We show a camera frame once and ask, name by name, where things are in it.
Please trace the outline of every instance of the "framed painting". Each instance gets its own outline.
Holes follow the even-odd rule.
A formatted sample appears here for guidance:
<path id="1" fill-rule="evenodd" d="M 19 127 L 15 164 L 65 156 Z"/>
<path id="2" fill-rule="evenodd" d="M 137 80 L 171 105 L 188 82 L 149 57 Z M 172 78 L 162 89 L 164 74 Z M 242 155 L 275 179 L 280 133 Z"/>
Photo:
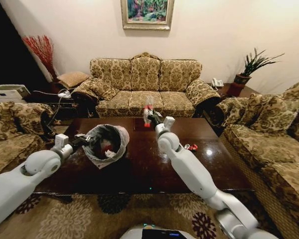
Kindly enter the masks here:
<path id="1" fill-rule="evenodd" d="M 121 0 L 123 29 L 170 30 L 174 0 Z"/>

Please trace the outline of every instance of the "red decorative branches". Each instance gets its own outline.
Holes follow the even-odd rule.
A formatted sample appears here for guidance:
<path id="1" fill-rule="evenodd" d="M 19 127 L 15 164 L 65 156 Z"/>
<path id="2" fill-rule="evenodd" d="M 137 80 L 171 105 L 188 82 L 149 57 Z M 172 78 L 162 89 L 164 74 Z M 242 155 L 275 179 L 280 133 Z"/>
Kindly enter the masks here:
<path id="1" fill-rule="evenodd" d="M 57 82 L 56 73 L 53 67 L 53 44 L 51 39 L 46 35 L 43 36 L 26 36 L 23 38 L 26 45 L 36 54 L 42 64 L 50 73 L 52 80 Z"/>

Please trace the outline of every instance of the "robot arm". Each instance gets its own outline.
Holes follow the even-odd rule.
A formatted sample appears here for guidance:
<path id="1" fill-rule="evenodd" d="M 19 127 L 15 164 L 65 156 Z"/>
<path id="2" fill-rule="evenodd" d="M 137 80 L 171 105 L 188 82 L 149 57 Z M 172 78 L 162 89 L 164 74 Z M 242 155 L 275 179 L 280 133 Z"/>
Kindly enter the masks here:
<path id="1" fill-rule="evenodd" d="M 61 163 L 79 146 L 88 144 L 89 137 L 76 135 L 73 142 L 59 134 L 51 150 L 31 154 L 24 163 L 10 172 L 0 174 L 0 223 L 34 191 L 35 187 L 56 172 Z"/>
<path id="2" fill-rule="evenodd" d="M 214 184 L 208 170 L 196 156 L 185 149 L 176 134 L 170 132 L 175 119 L 166 117 L 164 122 L 155 111 L 148 116 L 157 135 L 158 147 L 167 154 L 173 169 L 187 187 L 200 196 L 206 204 L 218 211 L 216 218 L 229 238 L 276 238 L 257 229 L 258 222 L 251 212 L 233 195 L 220 191 Z"/>

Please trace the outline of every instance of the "wooden coffee table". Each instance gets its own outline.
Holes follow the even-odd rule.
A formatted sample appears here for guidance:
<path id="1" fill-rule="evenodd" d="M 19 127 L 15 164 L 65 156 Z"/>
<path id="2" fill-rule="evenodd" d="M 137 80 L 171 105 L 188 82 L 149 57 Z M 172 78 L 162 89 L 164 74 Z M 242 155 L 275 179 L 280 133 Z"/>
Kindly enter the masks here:
<path id="1" fill-rule="evenodd" d="M 130 135 L 126 155 L 98 169 L 79 148 L 56 173 L 42 181 L 34 193 L 62 196 L 190 192 L 170 161 L 159 155 L 155 132 L 152 128 L 143 127 L 143 119 L 75 119 L 65 134 L 72 139 L 75 134 L 87 133 L 104 123 L 126 128 Z M 171 129 L 182 145 L 198 145 L 194 154 L 210 172 L 219 189 L 253 191 L 248 179 L 205 119 L 178 118 Z"/>

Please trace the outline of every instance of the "floral patterned sofa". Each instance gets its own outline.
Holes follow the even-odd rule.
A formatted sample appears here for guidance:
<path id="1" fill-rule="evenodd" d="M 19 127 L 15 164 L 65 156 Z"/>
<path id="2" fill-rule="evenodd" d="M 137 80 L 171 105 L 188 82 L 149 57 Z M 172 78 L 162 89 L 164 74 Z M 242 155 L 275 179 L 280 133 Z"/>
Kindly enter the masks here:
<path id="1" fill-rule="evenodd" d="M 252 125 L 245 124 L 242 120 L 247 114 L 248 104 L 252 104 L 256 111 L 260 109 L 257 107 L 263 101 L 273 97 L 273 95 L 264 95 L 261 98 L 254 96 L 253 101 L 247 98 L 228 98 L 216 106 L 214 115 L 219 118 L 218 125 L 225 127 L 220 136 L 221 140 L 232 149 L 237 164 L 253 183 L 257 197 L 266 210 L 272 213 L 270 216 L 273 220 L 276 218 L 278 228 L 285 233 L 286 238 L 299 238 L 299 112 L 287 131 L 275 133 L 270 131 L 275 124 L 283 122 L 265 121 L 263 126 L 268 125 L 268 131 L 258 132 L 252 129 Z M 279 97 L 298 101 L 299 83 Z M 274 115 L 275 112 L 270 112 L 268 117 Z"/>
<path id="2" fill-rule="evenodd" d="M 143 53 L 130 60 L 92 59 L 92 78 L 77 87 L 72 97 L 99 117 L 141 117 L 146 96 L 163 115 L 192 117 L 205 105 L 216 105 L 220 96 L 199 79 L 202 65 L 196 60 L 161 60 Z M 98 78 L 118 89 L 102 99 L 93 87 Z"/>
<path id="3" fill-rule="evenodd" d="M 46 126 L 52 115 L 51 108 L 44 104 L 0 103 L 0 173 L 45 148 L 40 136 L 54 135 Z"/>

